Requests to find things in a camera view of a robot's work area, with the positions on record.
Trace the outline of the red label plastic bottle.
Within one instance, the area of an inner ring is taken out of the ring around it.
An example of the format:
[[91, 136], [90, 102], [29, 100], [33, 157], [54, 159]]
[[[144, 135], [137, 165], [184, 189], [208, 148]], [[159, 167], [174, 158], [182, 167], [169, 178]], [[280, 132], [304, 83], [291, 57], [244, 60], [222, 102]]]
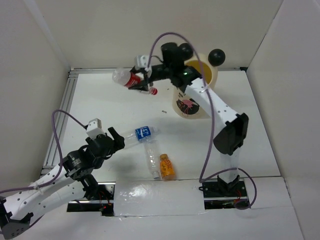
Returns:
[[[117, 68], [112, 73], [112, 80], [127, 89], [139, 84], [143, 79], [125, 68]], [[155, 87], [142, 86], [134, 89], [145, 95], [157, 95], [158, 90]]]

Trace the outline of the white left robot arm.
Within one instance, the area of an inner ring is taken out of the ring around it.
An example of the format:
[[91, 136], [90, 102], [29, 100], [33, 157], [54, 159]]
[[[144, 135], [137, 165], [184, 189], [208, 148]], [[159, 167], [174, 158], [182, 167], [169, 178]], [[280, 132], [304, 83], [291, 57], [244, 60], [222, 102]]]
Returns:
[[125, 147], [125, 139], [113, 127], [108, 133], [86, 138], [86, 145], [71, 151], [49, 173], [32, 183], [30, 189], [0, 199], [0, 232], [12, 240], [46, 213], [70, 201], [92, 200], [99, 184], [92, 175], [103, 162]]

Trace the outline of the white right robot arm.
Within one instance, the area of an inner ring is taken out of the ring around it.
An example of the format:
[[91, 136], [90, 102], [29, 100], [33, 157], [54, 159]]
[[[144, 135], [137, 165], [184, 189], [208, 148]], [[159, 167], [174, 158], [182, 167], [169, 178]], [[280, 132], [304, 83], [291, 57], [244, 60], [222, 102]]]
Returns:
[[130, 89], [147, 91], [154, 82], [169, 79], [211, 117], [209, 146], [220, 152], [226, 165], [225, 170], [215, 174], [218, 190], [223, 196], [230, 196], [240, 180], [239, 150], [247, 136], [249, 117], [229, 107], [210, 86], [217, 80], [217, 67], [224, 63], [226, 55], [223, 50], [214, 49], [204, 61], [186, 42], [181, 45], [168, 42], [160, 50], [160, 64], [151, 65], [151, 54], [135, 57], [131, 73], [142, 74], [143, 79]]

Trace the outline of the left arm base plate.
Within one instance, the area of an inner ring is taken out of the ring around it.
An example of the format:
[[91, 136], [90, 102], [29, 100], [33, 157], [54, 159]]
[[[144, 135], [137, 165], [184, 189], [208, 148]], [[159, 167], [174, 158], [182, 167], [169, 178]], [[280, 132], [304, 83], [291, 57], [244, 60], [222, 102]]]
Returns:
[[104, 217], [113, 217], [115, 182], [99, 182], [97, 195], [92, 199], [86, 198], [70, 201], [67, 204], [67, 213], [99, 213]]

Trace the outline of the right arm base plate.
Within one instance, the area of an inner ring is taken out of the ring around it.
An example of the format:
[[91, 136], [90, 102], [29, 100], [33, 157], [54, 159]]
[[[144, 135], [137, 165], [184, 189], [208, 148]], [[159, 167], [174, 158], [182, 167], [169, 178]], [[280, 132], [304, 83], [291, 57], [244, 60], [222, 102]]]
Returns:
[[229, 192], [219, 189], [218, 181], [207, 181], [198, 188], [203, 194], [205, 210], [248, 208], [249, 198], [246, 185], [240, 180]]

